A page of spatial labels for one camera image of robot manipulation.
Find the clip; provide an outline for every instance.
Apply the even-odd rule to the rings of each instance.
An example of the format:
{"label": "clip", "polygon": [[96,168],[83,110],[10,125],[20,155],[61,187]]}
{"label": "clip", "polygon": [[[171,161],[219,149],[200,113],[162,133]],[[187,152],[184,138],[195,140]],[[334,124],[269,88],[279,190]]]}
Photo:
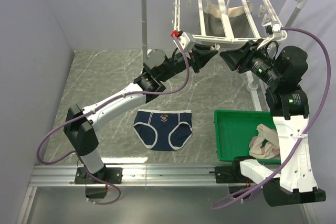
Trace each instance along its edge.
{"label": "clip", "polygon": [[282,37],[281,25],[278,22],[271,21],[271,22],[263,24],[262,26],[265,27],[266,33],[269,35],[269,37],[263,40],[259,44],[257,50],[264,47],[270,41],[273,41],[273,40],[276,41]]}
{"label": "clip", "polygon": [[298,138],[304,139],[304,138],[307,138],[307,137],[308,137],[308,134],[301,134],[301,135],[299,135]]}
{"label": "clip", "polygon": [[183,33],[182,31],[173,30],[170,36],[173,38],[173,34],[175,34],[176,38],[179,38],[179,36],[181,36],[182,33]]}

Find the metal track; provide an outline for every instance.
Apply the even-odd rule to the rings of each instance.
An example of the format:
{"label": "metal track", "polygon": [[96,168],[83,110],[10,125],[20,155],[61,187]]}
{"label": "metal track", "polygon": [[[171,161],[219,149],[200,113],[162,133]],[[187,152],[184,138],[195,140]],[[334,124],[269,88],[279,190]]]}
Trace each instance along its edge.
{"label": "metal track", "polygon": [[[220,164],[138,165],[118,164],[107,167],[123,168],[120,187],[125,186],[223,186],[216,184],[214,167]],[[30,187],[85,186],[74,184],[77,166],[35,166]],[[105,186],[103,184],[87,186]]]}
{"label": "metal track", "polygon": [[31,206],[33,205],[33,201],[35,198],[37,187],[29,187],[27,188],[26,196],[22,203],[21,211],[17,218],[16,224],[25,224],[27,223],[29,213],[31,210]]}

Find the purple tube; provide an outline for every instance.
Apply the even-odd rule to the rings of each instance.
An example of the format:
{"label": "purple tube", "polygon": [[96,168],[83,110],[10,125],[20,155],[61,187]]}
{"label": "purple tube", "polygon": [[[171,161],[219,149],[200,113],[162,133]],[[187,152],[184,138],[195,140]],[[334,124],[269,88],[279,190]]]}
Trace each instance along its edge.
{"label": "purple tube", "polygon": [[120,190],[120,188],[119,188],[118,186],[116,186],[116,185],[114,185],[114,184],[111,184],[111,183],[109,183],[109,182],[106,182],[106,181],[104,181],[104,180],[101,180],[101,179],[99,179],[99,178],[93,176],[93,175],[89,172],[89,170],[87,169],[87,167],[86,167],[85,165],[84,165],[84,168],[85,168],[86,172],[88,173],[88,175],[89,175],[91,178],[93,178],[94,180],[96,180],[96,181],[98,181],[98,182],[100,182],[100,183],[102,183],[102,184],[111,186],[111,187],[113,187],[114,189],[116,189],[116,190],[118,191],[118,196],[117,196],[114,200],[111,200],[111,201],[108,201],[108,202],[97,202],[97,201],[94,201],[93,199],[89,199],[90,202],[92,202],[92,203],[94,203],[94,204],[96,204],[96,205],[108,205],[108,204],[112,204],[112,203],[116,202],[116,201],[120,198],[120,196],[121,196],[121,190]]}
{"label": "purple tube", "polygon": [[[328,54],[328,51],[327,51],[325,45],[323,44],[323,42],[316,35],[308,32],[306,30],[303,30],[303,29],[300,29],[300,28],[294,28],[294,27],[283,27],[281,30],[285,30],[285,31],[298,31],[299,33],[306,34],[306,35],[310,36],[311,38],[313,38],[321,46],[321,48],[323,50],[323,53],[324,53],[324,56],[326,58],[325,60],[327,62],[327,82],[326,82],[325,89],[324,89],[324,92],[323,92],[323,97],[322,97],[321,103],[320,103],[320,105],[319,105],[319,107],[318,107],[318,109],[316,111],[316,114],[310,120],[310,122],[308,123],[307,127],[302,132],[303,134],[306,134],[308,132],[308,130],[311,128],[311,126],[314,124],[314,122],[316,121],[316,119],[318,118],[318,116],[320,115],[320,113],[321,113],[321,111],[323,109],[324,103],[326,102],[326,98],[327,98],[328,91],[329,91],[329,86],[330,86],[330,79],[331,79],[330,58],[329,58],[329,54]],[[277,175],[284,168],[284,166],[287,165],[287,163],[293,157],[293,155],[294,155],[296,149],[298,148],[298,146],[300,145],[301,141],[302,141],[301,138],[299,138],[297,140],[297,142],[293,146],[293,149],[290,151],[290,153],[289,153],[288,157],[285,159],[285,161],[270,176],[268,176],[265,180],[263,180],[262,182],[260,182],[256,186],[250,188],[250,190],[247,190],[245,193],[243,193],[239,197],[231,200],[230,202],[228,202],[228,203],[226,203],[226,204],[224,204],[222,206],[216,207],[216,205],[218,205],[219,202],[223,201],[224,199],[226,199],[228,197],[233,196],[233,194],[232,195],[228,195],[228,196],[226,196],[223,199],[220,199],[218,202],[216,202],[215,204],[213,204],[211,206],[211,209],[212,210],[219,210],[219,209],[223,209],[223,208],[229,207],[229,206],[233,205],[234,203],[240,201],[241,199],[243,199],[247,195],[251,194],[252,192],[258,190],[258,188],[260,188],[261,186],[267,184],[275,175]]]}
{"label": "purple tube", "polygon": [[257,198],[261,192],[262,192],[262,189],[260,188],[260,190],[254,193],[254,195],[250,195],[248,199],[244,199],[244,202]]}
{"label": "purple tube", "polygon": [[246,192],[246,191],[249,191],[250,189],[251,189],[251,187],[248,187],[248,188],[244,188],[244,189],[242,189],[242,190],[236,191],[236,192],[233,193],[233,194],[226,195],[225,197],[221,198],[221,199],[218,200],[216,203],[214,203],[214,204],[211,206],[211,208],[216,207],[219,203],[221,203],[222,201],[226,200],[227,198],[231,198],[231,197],[233,197],[233,196],[236,196],[237,194],[244,193],[244,192]]}

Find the green tray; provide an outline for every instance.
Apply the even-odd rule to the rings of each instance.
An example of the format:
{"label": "green tray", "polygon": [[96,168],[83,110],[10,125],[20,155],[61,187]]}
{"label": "green tray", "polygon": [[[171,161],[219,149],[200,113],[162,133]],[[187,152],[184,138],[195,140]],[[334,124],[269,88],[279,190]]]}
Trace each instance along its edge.
{"label": "green tray", "polygon": [[[257,126],[262,123],[276,129],[269,112],[216,110],[215,126],[217,155],[220,161],[232,162],[237,156],[249,155],[248,144],[258,135]],[[280,164],[280,159],[259,159],[262,163]]]}

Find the red clip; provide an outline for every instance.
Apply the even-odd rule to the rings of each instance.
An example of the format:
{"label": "red clip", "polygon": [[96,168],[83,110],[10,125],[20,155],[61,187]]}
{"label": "red clip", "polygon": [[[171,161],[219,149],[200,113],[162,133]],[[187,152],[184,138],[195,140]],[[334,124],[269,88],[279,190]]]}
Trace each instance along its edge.
{"label": "red clip", "polygon": [[175,34],[175,36],[178,38],[181,34],[176,31],[176,30],[173,30],[172,34],[170,34],[170,36],[173,38],[173,34]]}

